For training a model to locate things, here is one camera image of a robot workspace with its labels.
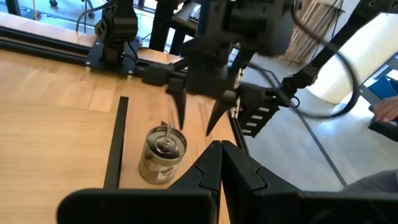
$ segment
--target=floor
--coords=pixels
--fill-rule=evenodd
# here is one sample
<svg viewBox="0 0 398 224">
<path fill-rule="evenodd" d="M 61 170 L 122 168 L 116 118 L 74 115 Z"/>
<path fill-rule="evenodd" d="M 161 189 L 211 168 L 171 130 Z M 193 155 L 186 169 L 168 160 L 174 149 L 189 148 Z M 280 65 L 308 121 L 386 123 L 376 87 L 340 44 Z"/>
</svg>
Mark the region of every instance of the floor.
<svg viewBox="0 0 398 224">
<path fill-rule="evenodd" d="M 103 3 L 102 0 L 92 1 L 95 6 Z M 51 8 L 48 1 L 36 3 L 39 11 L 64 18 L 42 16 L 41 21 L 68 29 L 75 29 L 75 24 L 69 21 L 76 20 L 84 11 L 84 4 L 77 0 L 59 0 L 57 9 Z M 19 4 L 21 7 L 32 7 L 30 0 L 19 0 Z M 138 36 L 145 37 L 152 29 L 153 15 L 144 11 L 137 13 L 140 21 Z M 99 14 L 97 12 L 94 19 L 87 19 L 87 33 L 93 33 L 90 26 L 100 18 Z M 170 29 L 166 50 L 170 48 L 173 33 L 174 30 Z M 149 38 L 143 40 L 144 46 L 148 45 Z M 299 69 L 296 65 L 289 67 L 284 61 L 257 56 L 252 62 L 274 71 L 280 80 Z M 268 86 L 251 69 L 246 70 L 244 81 Z M 297 96 L 301 101 L 300 109 L 317 113 L 331 113 L 344 105 L 326 103 L 308 90 L 300 90 Z M 340 119 L 307 120 L 324 152 L 302 120 L 290 110 L 281 108 L 255 138 L 246 138 L 250 154 L 262 165 L 303 190 L 337 191 L 343 188 L 342 183 L 350 184 L 381 170 L 396 169 L 398 143 L 367 129 L 373 116 L 368 106 L 362 98 L 349 114 Z M 331 159 L 336 170 L 331 168 L 325 156 Z M 339 180 L 336 173 L 341 174 L 343 181 Z"/>
</svg>

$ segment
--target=wooden table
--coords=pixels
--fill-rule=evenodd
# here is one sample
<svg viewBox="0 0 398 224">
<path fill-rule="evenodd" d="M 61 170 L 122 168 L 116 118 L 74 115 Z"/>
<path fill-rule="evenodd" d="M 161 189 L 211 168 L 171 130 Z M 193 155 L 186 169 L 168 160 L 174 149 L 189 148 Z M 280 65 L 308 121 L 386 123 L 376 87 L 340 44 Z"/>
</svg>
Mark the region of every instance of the wooden table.
<svg viewBox="0 0 398 224">
<path fill-rule="evenodd" d="M 0 13 L 0 25 L 91 46 L 95 36 Z M 142 50 L 169 63 L 176 56 Z M 205 137 L 213 100 L 187 96 L 183 133 L 188 149 L 173 181 L 145 182 L 138 161 L 147 132 L 161 121 L 177 126 L 165 87 L 0 50 L 0 223 L 55 223 L 58 203 L 72 191 L 103 186 L 120 96 L 129 97 L 120 188 L 167 188 L 213 140 L 235 143 L 226 114 Z M 220 223 L 229 223 L 224 195 Z"/>
</svg>

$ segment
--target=open tin can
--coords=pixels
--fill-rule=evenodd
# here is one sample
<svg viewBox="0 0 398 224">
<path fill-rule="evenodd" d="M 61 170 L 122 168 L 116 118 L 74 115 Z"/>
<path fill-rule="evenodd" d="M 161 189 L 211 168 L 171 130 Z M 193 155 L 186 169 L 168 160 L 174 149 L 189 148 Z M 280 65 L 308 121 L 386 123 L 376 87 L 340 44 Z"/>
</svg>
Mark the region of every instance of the open tin can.
<svg viewBox="0 0 398 224">
<path fill-rule="evenodd" d="M 173 179 L 187 151 L 187 140 L 177 129 L 158 126 L 145 139 L 139 173 L 150 184 L 165 184 Z"/>
</svg>

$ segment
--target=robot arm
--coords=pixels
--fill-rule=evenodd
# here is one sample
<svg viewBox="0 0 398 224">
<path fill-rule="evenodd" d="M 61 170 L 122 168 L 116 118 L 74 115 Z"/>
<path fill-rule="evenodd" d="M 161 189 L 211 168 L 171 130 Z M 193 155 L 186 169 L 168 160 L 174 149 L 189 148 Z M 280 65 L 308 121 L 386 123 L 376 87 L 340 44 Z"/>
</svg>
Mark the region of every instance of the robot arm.
<svg viewBox="0 0 398 224">
<path fill-rule="evenodd" d="M 95 25 L 95 34 L 103 43 L 103 63 L 120 65 L 124 59 L 124 43 L 135 39 L 137 15 L 132 0 L 109 0 L 102 19 Z"/>
<path fill-rule="evenodd" d="M 272 90 L 255 85 L 235 85 L 239 70 L 246 68 L 254 53 L 274 57 L 287 50 L 294 22 L 290 13 L 294 1 L 203 1 L 198 37 L 184 43 L 181 55 L 187 58 L 188 70 L 180 91 L 170 91 L 177 110 L 184 113 L 184 94 L 200 94 L 217 99 L 207 134 L 222 114 L 236 105 L 238 99 L 247 105 L 261 106 L 274 102 Z M 228 66 L 232 44 L 239 42 L 239 51 Z"/>
</svg>

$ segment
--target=chair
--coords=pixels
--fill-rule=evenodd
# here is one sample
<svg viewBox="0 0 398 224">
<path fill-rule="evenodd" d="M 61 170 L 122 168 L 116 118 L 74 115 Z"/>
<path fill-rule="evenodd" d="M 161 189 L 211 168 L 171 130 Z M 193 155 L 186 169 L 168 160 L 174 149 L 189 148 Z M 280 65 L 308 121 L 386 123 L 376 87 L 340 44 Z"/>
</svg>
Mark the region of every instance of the chair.
<svg viewBox="0 0 398 224">
<path fill-rule="evenodd" d="M 90 9 L 93 9 L 93 3 L 91 3 L 91 0 L 86 0 L 86 1 L 87 1 L 88 5 L 89 5 Z M 50 2 L 50 5 L 52 7 L 57 7 L 58 6 L 57 0 L 50 0 L 49 2 Z M 91 18 L 91 19 L 94 19 L 94 17 L 95 17 L 94 12 L 89 12 L 88 13 L 88 17 Z"/>
</svg>

